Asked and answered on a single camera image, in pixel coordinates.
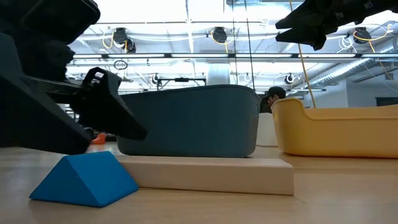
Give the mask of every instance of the wooden table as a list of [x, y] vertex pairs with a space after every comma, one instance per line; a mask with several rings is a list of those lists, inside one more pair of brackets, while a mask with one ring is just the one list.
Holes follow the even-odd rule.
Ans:
[[[110, 150], [107, 144], [91, 151]], [[293, 157], [258, 147], [253, 157], [295, 167], [295, 196], [140, 189], [106, 207], [28, 199], [61, 155], [0, 149], [0, 223], [398, 223], [398, 161]]]

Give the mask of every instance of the yellow cable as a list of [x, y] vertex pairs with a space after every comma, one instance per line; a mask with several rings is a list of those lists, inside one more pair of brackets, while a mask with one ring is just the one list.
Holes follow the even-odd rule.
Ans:
[[[372, 42], [369, 41], [369, 45], [371, 46], [373, 53], [376, 53], [376, 51], [375, 51], [375, 49], [374, 49], [374, 47], [373, 47]], [[393, 81], [394, 81], [394, 79], [390, 76], [390, 74], [388, 74], [386, 68], [384, 67], [383, 63], [381, 63], [380, 60], [379, 60], [379, 63], [380, 63], [380, 65], [381, 65], [381, 67], [383, 68], [384, 73], [390, 78], [390, 80], [393, 80]]]
[[223, 44], [222, 44], [222, 43], [219, 43], [219, 42], [217, 42], [217, 41], [214, 39], [213, 33], [214, 33], [214, 31], [212, 30], [212, 31], [210, 32], [210, 37], [213, 39], [213, 41], [214, 41], [216, 44], [225, 45], [225, 51], [226, 51], [226, 53], [228, 54], [228, 47], [227, 47], [227, 45], [230, 44], [230, 43], [232, 42], [232, 40], [229, 41], [228, 43], [223, 43]]
[[111, 49], [112, 46], [113, 46], [113, 34], [114, 34], [114, 32], [112, 32], [111, 46], [107, 46], [107, 45], [105, 44], [105, 32], [104, 32], [104, 36], [103, 36], [103, 38], [102, 38], [102, 44], [103, 44], [104, 47], [106, 47], [107, 49]]
[[[289, 3], [290, 3], [290, 10], [293, 12], [292, 0], [289, 0]], [[308, 74], [307, 74], [307, 71], [306, 71], [305, 65], [304, 65], [304, 58], [303, 58], [303, 52], [301, 51], [301, 45], [300, 44], [297, 44], [297, 45], [298, 45], [298, 51], [300, 52], [301, 64], [303, 65], [305, 81], [307, 82], [308, 90], [310, 90], [313, 107], [316, 108], [317, 105], [315, 104], [315, 99], [313, 97], [313, 93], [312, 93], [312, 89], [311, 89], [311, 85], [310, 85], [310, 80], [308, 80]]]
[[388, 30], [389, 30], [389, 29], [390, 29], [390, 26], [387, 26], [386, 33], [385, 33], [383, 36], [378, 37], [378, 38], [375, 38], [375, 39], [364, 39], [364, 38], [357, 37], [357, 36], [355, 35], [355, 34], [357, 33], [356, 31], [353, 33], [353, 36], [354, 36], [355, 38], [357, 38], [358, 40], [363, 40], [363, 41], [375, 41], [375, 40], [380, 40], [381, 38], [385, 38], [386, 35], [388, 34]]

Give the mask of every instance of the orange object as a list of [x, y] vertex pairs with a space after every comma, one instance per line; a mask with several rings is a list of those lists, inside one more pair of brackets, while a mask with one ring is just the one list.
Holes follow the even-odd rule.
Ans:
[[92, 144], [105, 144], [105, 134], [99, 133], [97, 138], [91, 141]]
[[398, 105], [304, 109], [294, 98], [272, 105], [279, 148], [298, 156], [398, 158]]

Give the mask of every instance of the ceiling pipe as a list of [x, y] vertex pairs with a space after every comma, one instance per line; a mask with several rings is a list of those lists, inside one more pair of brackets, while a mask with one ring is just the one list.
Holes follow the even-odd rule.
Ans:
[[[398, 37], [394, 37], [376, 46], [377, 53], [398, 53]], [[366, 53], [372, 54], [372, 50], [366, 51]], [[359, 59], [351, 63], [339, 64], [333, 68], [322, 72], [320, 75], [316, 75], [310, 80], [310, 85], [322, 85], [327, 86], [332, 83], [337, 83], [340, 80], [344, 80], [352, 75], [356, 75], [377, 65], [378, 61], [373, 58]], [[307, 84], [301, 84], [296, 88], [306, 88]]]

